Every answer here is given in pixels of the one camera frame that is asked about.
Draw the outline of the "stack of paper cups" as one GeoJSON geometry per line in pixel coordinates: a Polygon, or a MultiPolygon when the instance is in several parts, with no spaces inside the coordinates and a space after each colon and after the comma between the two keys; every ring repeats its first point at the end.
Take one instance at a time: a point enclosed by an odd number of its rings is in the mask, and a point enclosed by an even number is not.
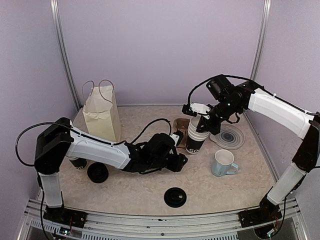
{"type": "Polygon", "coordinates": [[[203,143],[209,136],[209,132],[197,132],[197,126],[200,121],[200,117],[192,117],[189,121],[187,128],[187,140],[185,150],[192,155],[195,155],[201,149],[203,143]]]}

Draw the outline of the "black plastic cup lid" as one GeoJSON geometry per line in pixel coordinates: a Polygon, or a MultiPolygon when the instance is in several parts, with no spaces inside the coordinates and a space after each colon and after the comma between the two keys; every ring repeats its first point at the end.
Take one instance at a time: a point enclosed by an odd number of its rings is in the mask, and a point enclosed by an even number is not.
{"type": "Polygon", "coordinates": [[[164,193],[164,202],[171,208],[180,208],[187,201],[186,192],[179,187],[169,188],[164,193]]]}

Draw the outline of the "stack of black lids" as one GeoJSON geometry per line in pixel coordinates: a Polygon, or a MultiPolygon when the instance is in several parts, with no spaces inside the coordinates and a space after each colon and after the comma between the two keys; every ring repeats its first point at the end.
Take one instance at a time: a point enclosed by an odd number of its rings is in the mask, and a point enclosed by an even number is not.
{"type": "Polygon", "coordinates": [[[109,171],[105,164],[94,162],[88,167],[87,176],[93,183],[101,184],[108,179],[109,171]]]}

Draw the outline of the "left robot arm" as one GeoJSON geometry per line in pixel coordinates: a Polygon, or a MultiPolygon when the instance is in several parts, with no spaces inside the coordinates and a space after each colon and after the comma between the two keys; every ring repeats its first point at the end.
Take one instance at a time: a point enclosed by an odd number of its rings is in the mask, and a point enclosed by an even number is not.
{"type": "Polygon", "coordinates": [[[59,171],[64,159],[89,160],[135,175],[163,169],[178,173],[188,162],[176,148],[182,137],[180,131],[161,132],[140,143],[134,140],[112,142],[86,133],[75,127],[69,118],[61,117],[55,122],[41,122],[24,129],[15,140],[14,150],[21,164],[35,168],[47,209],[63,223],[70,218],[60,187],[59,171]],[[19,141],[26,132],[41,126],[47,128],[36,138],[34,162],[26,163],[19,154],[19,141]]]}

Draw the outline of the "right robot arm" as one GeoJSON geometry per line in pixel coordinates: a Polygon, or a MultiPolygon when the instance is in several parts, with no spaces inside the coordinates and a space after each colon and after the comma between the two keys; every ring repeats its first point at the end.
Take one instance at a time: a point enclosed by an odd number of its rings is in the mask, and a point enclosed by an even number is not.
{"type": "Polygon", "coordinates": [[[203,81],[218,101],[216,105],[188,102],[190,110],[200,115],[196,129],[198,132],[216,135],[220,132],[223,121],[229,121],[231,115],[238,116],[249,110],[279,123],[302,140],[292,163],[255,212],[260,222],[266,222],[275,214],[275,207],[294,190],[307,173],[316,168],[320,157],[320,114],[294,106],[250,79],[233,85],[228,78],[227,75],[220,74],[203,81]]]}

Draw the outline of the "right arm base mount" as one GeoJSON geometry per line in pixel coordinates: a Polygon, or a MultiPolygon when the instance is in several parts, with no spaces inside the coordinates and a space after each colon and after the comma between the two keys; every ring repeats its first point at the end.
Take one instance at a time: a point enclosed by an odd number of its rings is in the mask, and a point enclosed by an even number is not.
{"type": "Polygon", "coordinates": [[[267,196],[266,194],[262,198],[257,208],[246,209],[238,213],[242,228],[268,223],[283,217],[279,205],[271,203],[267,196]]]}

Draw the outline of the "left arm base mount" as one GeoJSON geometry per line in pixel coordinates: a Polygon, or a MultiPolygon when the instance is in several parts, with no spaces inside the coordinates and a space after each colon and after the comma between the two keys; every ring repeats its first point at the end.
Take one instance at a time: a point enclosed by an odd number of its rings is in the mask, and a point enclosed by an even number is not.
{"type": "Polygon", "coordinates": [[[61,206],[49,207],[46,206],[43,217],[45,220],[49,220],[55,223],[68,225],[70,228],[84,228],[88,214],[84,211],[74,210],[66,208],[63,200],[63,193],[60,192],[61,206]]]}

